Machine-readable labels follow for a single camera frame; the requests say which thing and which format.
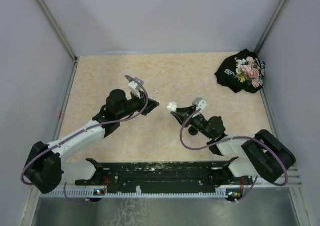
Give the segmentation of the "white earbud case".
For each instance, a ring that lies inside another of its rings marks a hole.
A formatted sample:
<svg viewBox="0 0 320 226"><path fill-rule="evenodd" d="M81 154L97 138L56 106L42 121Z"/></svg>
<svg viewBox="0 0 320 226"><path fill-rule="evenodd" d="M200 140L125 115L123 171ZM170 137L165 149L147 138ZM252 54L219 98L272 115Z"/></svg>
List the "white earbud case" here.
<svg viewBox="0 0 320 226"><path fill-rule="evenodd" d="M167 110L170 111L170 112L176 112L177 111L177 107L178 107L178 104L174 101L171 101L168 103L167 105Z"/></svg>

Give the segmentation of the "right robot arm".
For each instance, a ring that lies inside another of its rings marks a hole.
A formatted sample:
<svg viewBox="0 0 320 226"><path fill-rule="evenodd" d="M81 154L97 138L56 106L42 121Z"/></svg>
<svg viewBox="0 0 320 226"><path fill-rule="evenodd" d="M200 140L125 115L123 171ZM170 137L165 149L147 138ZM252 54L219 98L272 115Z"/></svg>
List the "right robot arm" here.
<svg viewBox="0 0 320 226"><path fill-rule="evenodd" d="M224 180L235 184L242 176L261 177L276 186L289 182L288 170L296 163L294 154L270 131L261 129L253 136L228 136L221 116L206 119L202 107L178 108L171 102L168 111L181 124L180 137L188 128L191 135L202 133L204 146L219 156L234 156L223 172Z"/></svg>

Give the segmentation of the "black earbud case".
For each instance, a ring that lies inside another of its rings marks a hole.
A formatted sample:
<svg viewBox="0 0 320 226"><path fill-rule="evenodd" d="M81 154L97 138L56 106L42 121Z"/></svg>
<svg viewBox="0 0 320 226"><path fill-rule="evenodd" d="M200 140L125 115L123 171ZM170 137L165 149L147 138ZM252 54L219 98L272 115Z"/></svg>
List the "black earbud case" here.
<svg viewBox="0 0 320 226"><path fill-rule="evenodd" d="M194 136L194 135L196 135L196 134L198 133L198 130L197 130L196 128L194 128L194 127L189 127L188 132L189 132L192 136Z"/></svg>

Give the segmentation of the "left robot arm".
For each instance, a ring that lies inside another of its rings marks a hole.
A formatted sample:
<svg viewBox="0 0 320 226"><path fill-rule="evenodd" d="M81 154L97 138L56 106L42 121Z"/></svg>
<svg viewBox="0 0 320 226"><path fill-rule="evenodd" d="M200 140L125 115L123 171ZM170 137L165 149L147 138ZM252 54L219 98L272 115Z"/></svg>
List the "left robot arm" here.
<svg viewBox="0 0 320 226"><path fill-rule="evenodd" d="M50 143L35 143L20 179L24 184L35 185L42 193L53 191L61 183L88 180L97 185L103 181L104 172L89 161L66 164L67 160L90 144L112 134L121 122L138 115L146 116L159 106L147 93L137 91L126 98L121 89L110 92L105 105L89 122L75 132Z"/></svg>

